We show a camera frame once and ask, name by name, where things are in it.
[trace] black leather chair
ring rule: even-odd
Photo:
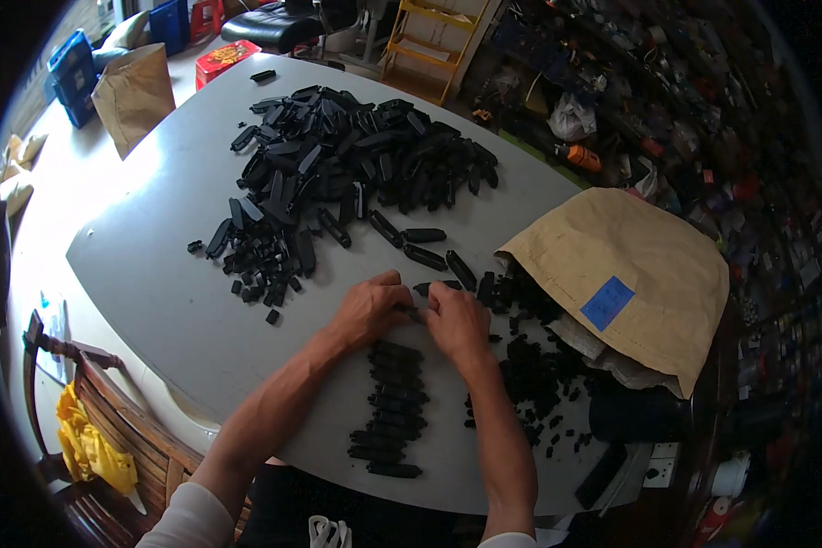
[[[250,40],[271,53],[289,53],[298,44],[352,26],[357,15],[357,0],[274,2],[226,21],[221,37],[230,42]]]

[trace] yellow cloth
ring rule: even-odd
[[[137,483],[134,458],[120,453],[88,421],[82,402],[76,397],[74,383],[68,384],[57,405],[58,441],[64,462],[74,481],[91,481],[98,475],[123,495],[130,495]]]

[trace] wooden chair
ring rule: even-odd
[[[123,371],[118,356],[80,343],[66,343],[43,333],[43,323],[34,312],[24,333],[24,399],[39,449],[44,455],[37,469],[47,483],[55,479],[71,481],[61,453],[49,454],[37,418],[34,378],[37,352],[43,349],[71,359],[76,364],[75,388],[88,418],[121,453],[130,453],[137,468],[137,492],[148,514],[140,514],[133,504],[105,481],[73,483],[56,494],[60,505],[88,545],[133,546],[161,519],[177,487],[187,481],[203,456],[152,420],[106,374],[115,367]],[[250,515],[250,499],[244,504],[235,529],[240,536]]]

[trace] left hand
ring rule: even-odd
[[[407,314],[395,311],[396,304],[413,307],[411,291],[401,285],[399,273],[389,270],[351,287],[338,312],[323,329],[342,348],[341,355],[355,352],[389,331],[408,323]]]

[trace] hand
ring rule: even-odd
[[[429,310],[420,311],[432,338],[468,382],[483,362],[494,359],[487,336],[490,311],[467,291],[440,281],[429,284]]]
[[[367,279],[347,290],[338,312],[324,331],[341,347],[341,355],[352,353],[400,323],[407,314],[393,310],[395,304],[413,307],[414,299],[395,270]]]

